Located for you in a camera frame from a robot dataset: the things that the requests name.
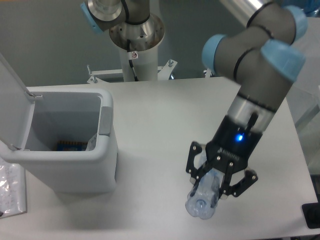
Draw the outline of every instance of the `gray wall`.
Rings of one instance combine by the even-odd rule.
[[[83,0],[0,1],[0,53],[27,86],[83,84],[92,70],[120,69],[108,33],[95,35]],[[202,77],[201,51],[214,34],[243,27],[218,0],[150,0],[165,24],[159,65],[178,61],[177,78]]]

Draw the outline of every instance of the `blue led light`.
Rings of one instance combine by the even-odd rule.
[[[237,135],[235,136],[235,140],[236,140],[237,142],[241,142],[243,139],[244,139],[243,134],[237,134]]]

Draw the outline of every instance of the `black object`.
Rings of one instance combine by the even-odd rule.
[[[226,115],[213,139],[206,146],[196,141],[191,143],[185,171],[191,174],[193,189],[197,189],[201,178],[212,168],[224,173],[219,199],[222,195],[238,197],[258,180],[254,170],[246,169],[248,159],[262,136],[262,133],[251,131],[258,117],[259,115],[253,112],[246,127],[243,127]],[[200,154],[204,148],[206,161],[197,169],[194,164],[195,156]],[[232,175],[241,170],[245,170],[244,178],[230,186]]]
[[[320,228],[320,203],[306,203],[302,205],[306,225],[310,229]]]

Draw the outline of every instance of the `black cable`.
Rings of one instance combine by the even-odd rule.
[[[130,42],[131,42],[131,41],[130,41],[129,39],[126,40],[126,52],[127,52],[127,53],[130,52]],[[133,77],[134,77],[134,81],[135,81],[135,82],[139,82],[139,79],[138,79],[138,77],[137,77],[137,75],[136,75],[136,71],[135,71],[135,68],[134,68],[134,64],[133,64],[133,62],[132,62],[131,59],[129,60],[129,65],[130,65],[130,68],[131,68],[131,70],[132,70],[132,74],[133,74]]]
[[[125,11],[125,21],[128,21],[129,20],[129,8],[128,8],[128,5],[126,3],[126,0],[121,0],[121,3],[122,3],[122,6],[124,8],[124,11]]]

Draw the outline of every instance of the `white trash bin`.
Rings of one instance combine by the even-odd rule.
[[[0,54],[0,157],[23,166],[56,192],[115,189],[118,145],[113,99],[103,89],[29,87]],[[88,142],[89,151],[56,151],[59,141]]]

